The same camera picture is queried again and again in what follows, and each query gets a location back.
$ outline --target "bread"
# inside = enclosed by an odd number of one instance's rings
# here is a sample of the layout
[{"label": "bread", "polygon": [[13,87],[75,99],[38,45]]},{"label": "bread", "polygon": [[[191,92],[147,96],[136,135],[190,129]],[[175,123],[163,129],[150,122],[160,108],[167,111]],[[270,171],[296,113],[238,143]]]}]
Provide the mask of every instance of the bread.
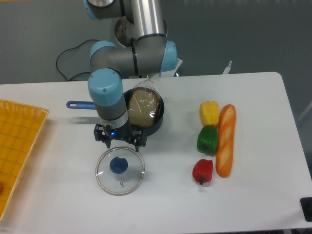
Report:
[{"label": "bread", "polygon": [[141,128],[153,126],[157,121],[159,99],[159,94],[153,90],[136,89],[128,104],[130,123]]}]

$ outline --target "bread in plastic bag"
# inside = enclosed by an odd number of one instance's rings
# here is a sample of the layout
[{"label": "bread in plastic bag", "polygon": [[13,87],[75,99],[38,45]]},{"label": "bread in plastic bag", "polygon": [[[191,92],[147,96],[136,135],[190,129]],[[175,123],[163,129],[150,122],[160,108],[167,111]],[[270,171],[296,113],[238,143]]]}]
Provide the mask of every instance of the bread in plastic bag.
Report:
[{"label": "bread in plastic bag", "polygon": [[149,128],[159,120],[160,95],[154,82],[146,79],[132,89],[128,102],[131,125]]}]

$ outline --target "yellow plastic tray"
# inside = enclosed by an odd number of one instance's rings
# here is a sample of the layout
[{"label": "yellow plastic tray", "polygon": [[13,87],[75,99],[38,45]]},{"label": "yellow plastic tray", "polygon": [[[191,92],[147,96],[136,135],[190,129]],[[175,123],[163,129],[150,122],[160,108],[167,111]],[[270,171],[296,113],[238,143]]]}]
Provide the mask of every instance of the yellow plastic tray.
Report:
[{"label": "yellow plastic tray", "polygon": [[0,221],[49,110],[0,99]]}]

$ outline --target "red object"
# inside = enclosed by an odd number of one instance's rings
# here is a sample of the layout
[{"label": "red object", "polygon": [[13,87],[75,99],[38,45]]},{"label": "red object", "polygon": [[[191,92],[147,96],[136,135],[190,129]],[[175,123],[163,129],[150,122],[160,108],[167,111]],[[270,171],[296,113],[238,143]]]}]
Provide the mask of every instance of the red object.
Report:
[{"label": "red object", "polygon": [[201,159],[193,168],[193,177],[196,182],[204,184],[213,178],[214,162],[212,160]]}]

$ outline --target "lid rim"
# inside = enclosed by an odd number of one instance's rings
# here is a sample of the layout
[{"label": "lid rim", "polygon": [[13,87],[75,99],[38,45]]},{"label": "lid rim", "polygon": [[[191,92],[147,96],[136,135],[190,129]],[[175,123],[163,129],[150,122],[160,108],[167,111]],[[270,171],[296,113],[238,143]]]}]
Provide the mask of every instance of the lid rim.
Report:
[{"label": "lid rim", "polygon": [[[143,168],[142,168],[142,177],[141,177],[140,181],[139,181],[133,188],[131,188],[131,189],[127,190],[127,191],[124,191],[124,192],[113,192],[113,191],[111,191],[111,190],[105,188],[105,187],[102,185],[102,183],[100,182],[99,177],[98,177],[98,167],[99,167],[101,161],[103,160],[103,158],[104,158],[107,154],[109,154],[109,153],[111,153],[111,152],[113,152],[113,151],[115,151],[115,150],[129,150],[129,151],[135,153],[135,154],[138,156],[138,158],[141,160],[142,166],[143,166]],[[106,152],[105,152],[104,154],[102,154],[102,156],[99,158],[99,160],[98,160],[98,162],[97,162],[97,166],[96,166],[96,178],[97,178],[97,182],[98,182],[99,186],[101,187],[102,190],[104,190],[104,191],[107,192],[108,194],[116,195],[116,196],[127,195],[127,194],[132,193],[134,190],[136,190],[136,189],[138,188],[138,186],[142,183],[142,180],[143,180],[143,178],[144,178],[144,174],[145,174],[145,163],[144,163],[144,160],[142,159],[142,157],[141,157],[136,151],[134,151],[133,149],[131,149],[131,148],[129,148],[129,147],[124,147],[124,146],[114,147],[114,148],[109,149],[108,151],[106,151]]]}]

